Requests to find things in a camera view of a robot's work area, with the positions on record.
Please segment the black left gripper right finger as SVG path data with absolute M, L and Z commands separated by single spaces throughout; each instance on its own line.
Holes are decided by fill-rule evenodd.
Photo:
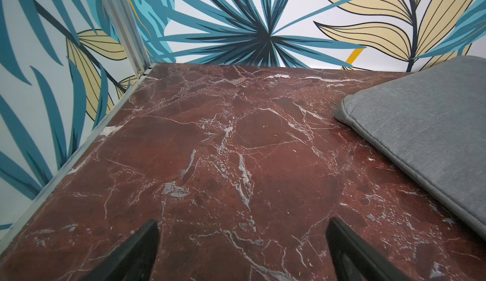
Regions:
M 410 280 L 340 218 L 330 219 L 326 238 L 338 280 Z

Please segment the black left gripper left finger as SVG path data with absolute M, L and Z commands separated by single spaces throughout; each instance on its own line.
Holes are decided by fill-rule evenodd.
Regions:
M 82 280 L 149 280 L 158 244 L 157 223 L 149 220 Z

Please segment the grey zippered laptop bag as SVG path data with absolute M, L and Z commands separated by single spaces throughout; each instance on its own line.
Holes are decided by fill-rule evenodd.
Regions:
M 459 56 L 346 96 L 349 125 L 485 235 L 485 59 Z

